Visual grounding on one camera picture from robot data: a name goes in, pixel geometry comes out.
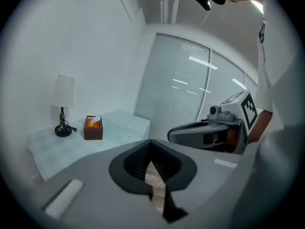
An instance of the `white wall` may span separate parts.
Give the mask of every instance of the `white wall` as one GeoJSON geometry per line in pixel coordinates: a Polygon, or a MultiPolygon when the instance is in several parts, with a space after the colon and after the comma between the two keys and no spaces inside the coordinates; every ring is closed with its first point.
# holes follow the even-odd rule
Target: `white wall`
{"type": "Polygon", "coordinates": [[[165,33],[183,37],[193,42],[208,46],[213,50],[225,55],[227,58],[239,65],[255,81],[257,81],[257,68],[235,48],[214,35],[187,25],[147,24],[140,38],[135,55],[133,56],[132,63],[129,67],[124,92],[122,93],[121,108],[124,108],[130,113],[134,113],[143,73],[153,45],[153,40],[157,33],[165,33]]]}
{"type": "Polygon", "coordinates": [[[37,173],[26,137],[58,121],[51,106],[58,74],[75,78],[69,122],[119,108],[144,26],[142,10],[131,21],[121,0],[24,0],[15,11],[1,35],[1,137],[25,189],[37,173]]]}

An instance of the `black lamp base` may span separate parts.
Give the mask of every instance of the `black lamp base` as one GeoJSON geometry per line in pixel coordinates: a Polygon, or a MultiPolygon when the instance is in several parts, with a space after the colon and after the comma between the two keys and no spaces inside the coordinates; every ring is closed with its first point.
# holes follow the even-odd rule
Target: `black lamp base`
{"type": "Polygon", "coordinates": [[[65,125],[65,127],[60,131],[58,130],[59,127],[60,127],[59,125],[57,127],[55,127],[55,134],[57,136],[65,137],[65,136],[69,136],[72,133],[72,129],[68,125],[65,125]]]}

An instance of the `person's arm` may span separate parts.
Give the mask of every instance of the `person's arm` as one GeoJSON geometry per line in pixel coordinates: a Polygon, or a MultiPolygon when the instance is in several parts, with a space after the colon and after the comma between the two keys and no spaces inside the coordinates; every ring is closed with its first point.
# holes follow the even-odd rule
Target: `person's arm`
{"type": "Polygon", "coordinates": [[[259,114],[257,122],[248,136],[247,144],[257,142],[259,140],[264,130],[268,126],[271,118],[272,118],[272,113],[269,111],[263,110],[259,114]]]}

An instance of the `ceiling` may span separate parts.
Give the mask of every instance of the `ceiling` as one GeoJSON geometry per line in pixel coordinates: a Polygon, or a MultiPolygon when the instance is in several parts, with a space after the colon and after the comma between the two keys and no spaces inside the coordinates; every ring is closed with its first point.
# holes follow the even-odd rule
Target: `ceiling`
{"type": "MultiPolygon", "coordinates": [[[[160,0],[138,0],[138,3],[143,8],[147,23],[160,23],[160,0]]],[[[210,3],[211,10],[206,11],[196,0],[180,0],[176,23],[216,35],[257,66],[256,42],[262,13],[251,2],[210,3]]],[[[172,8],[173,0],[169,0],[169,18],[172,17],[172,8]]]]}

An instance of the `gray floor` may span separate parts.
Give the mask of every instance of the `gray floor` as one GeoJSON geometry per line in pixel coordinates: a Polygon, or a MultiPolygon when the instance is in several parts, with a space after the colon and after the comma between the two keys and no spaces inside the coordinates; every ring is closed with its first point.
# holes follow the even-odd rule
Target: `gray floor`
{"type": "Polygon", "coordinates": [[[165,183],[162,181],[152,162],[147,167],[145,182],[153,187],[152,204],[162,214],[164,209],[165,183]]]}

